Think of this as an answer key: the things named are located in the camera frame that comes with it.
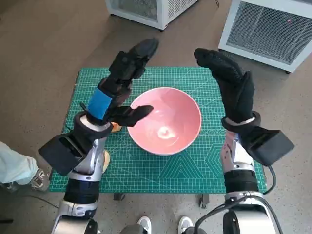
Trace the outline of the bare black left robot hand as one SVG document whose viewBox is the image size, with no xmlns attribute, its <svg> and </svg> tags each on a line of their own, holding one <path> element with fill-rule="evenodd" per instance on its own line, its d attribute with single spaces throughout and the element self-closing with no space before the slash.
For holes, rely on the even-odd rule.
<svg viewBox="0 0 312 234">
<path fill-rule="evenodd" d="M 119 51 L 109 68 L 109 76 L 103 78 L 94 90 L 85 109 L 86 117 L 99 126 L 108 122 L 133 127 L 154 109 L 151 105 L 131 108 L 123 106 L 132 91 L 134 79 L 145 72 L 146 64 L 159 46 L 156 38 L 145 39 L 129 51 Z"/>
</svg>

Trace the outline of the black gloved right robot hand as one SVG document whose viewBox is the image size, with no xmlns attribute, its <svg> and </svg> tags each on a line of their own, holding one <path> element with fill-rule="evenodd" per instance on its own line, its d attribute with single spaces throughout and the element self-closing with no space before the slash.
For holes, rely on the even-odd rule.
<svg viewBox="0 0 312 234">
<path fill-rule="evenodd" d="M 215 50 L 197 48 L 194 57 L 208 68 L 219 85 L 225 117 L 235 123 L 253 118 L 254 82 L 250 71 L 242 72 L 232 59 Z"/>
</svg>

